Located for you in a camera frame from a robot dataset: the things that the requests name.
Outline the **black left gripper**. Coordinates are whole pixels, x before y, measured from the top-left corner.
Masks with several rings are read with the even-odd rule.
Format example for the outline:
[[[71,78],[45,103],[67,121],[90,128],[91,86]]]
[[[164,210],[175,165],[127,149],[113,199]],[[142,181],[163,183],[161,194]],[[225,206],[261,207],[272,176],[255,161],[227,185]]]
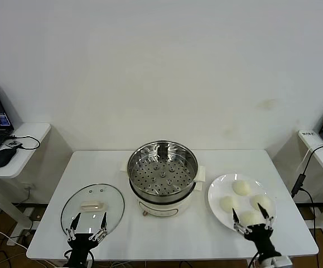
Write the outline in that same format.
[[[108,233],[107,212],[105,212],[100,224],[100,228],[95,234],[75,234],[80,216],[81,213],[79,212],[76,217],[73,218],[70,227],[65,229],[68,236],[68,244],[70,246],[70,249],[65,252],[65,257],[67,257],[67,254],[70,254],[65,267],[87,267],[88,255],[91,256],[92,263],[94,263],[94,255],[92,254],[91,250],[96,248],[98,246],[98,241],[102,241]]]

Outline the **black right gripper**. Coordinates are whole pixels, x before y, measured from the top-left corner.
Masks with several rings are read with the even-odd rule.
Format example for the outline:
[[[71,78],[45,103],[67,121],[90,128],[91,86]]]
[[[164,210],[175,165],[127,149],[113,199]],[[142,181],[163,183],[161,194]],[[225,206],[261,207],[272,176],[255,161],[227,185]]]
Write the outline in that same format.
[[[251,226],[243,226],[237,216],[236,211],[232,208],[233,212],[233,228],[240,233],[244,234],[246,240],[254,242],[257,252],[259,253],[259,260],[266,260],[272,257],[281,256],[273,246],[270,237],[273,233],[273,217],[270,217],[267,210],[257,203],[258,208],[265,219],[265,224],[256,224]]]

